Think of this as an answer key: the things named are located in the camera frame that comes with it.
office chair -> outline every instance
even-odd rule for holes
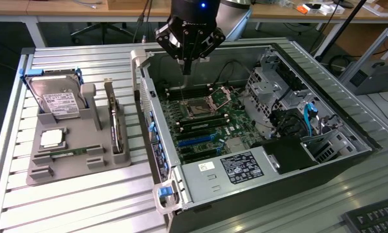
[[[122,33],[125,35],[129,35],[129,36],[134,37],[134,33],[131,33],[130,31],[126,30],[127,23],[123,23],[123,27],[122,28],[115,27],[114,24],[115,24],[115,22],[111,22],[111,23],[103,22],[103,23],[98,23],[98,24],[93,25],[93,23],[89,22],[87,23],[89,26],[85,29],[82,29],[78,32],[71,33],[73,42],[75,44],[79,44],[81,40],[79,40],[79,38],[77,36],[87,33],[87,32],[91,32],[91,31],[94,31],[97,29],[102,29],[103,45],[106,44],[106,35],[109,33],[109,29],[111,29],[111,30],[114,30],[114,31],[117,31],[117,32],[119,32],[119,33]]]

robotic arm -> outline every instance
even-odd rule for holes
[[[191,74],[194,60],[206,58],[227,38],[217,18],[225,29],[234,28],[241,36],[251,14],[250,5],[250,0],[173,0],[169,23],[157,31],[155,39],[178,60],[183,75]]]

aluminum table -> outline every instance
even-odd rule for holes
[[[311,74],[385,149],[333,181],[253,210],[195,233],[345,233],[341,215],[388,198],[388,125],[321,67],[311,55],[286,38],[249,39],[277,42]],[[37,128],[38,104],[17,75],[0,134],[0,232],[166,233],[155,210],[154,186],[141,122],[134,103],[130,52],[157,44],[43,48],[22,56],[19,70],[79,66],[85,81],[95,83],[97,104],[106,104],[105,78],[126,107],[133,165],[37,187],[26,185]]]

black keyboard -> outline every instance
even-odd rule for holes
[[[388,233],[388,199],[343,215],[354,233]]]

hard drive label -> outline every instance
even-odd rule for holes
[[[79,113],[74,93],[47,94],[43,97],[55,116]]]
[[[221,161],[233,184],[242,183],[265,175],[251,152],[226,157]]]

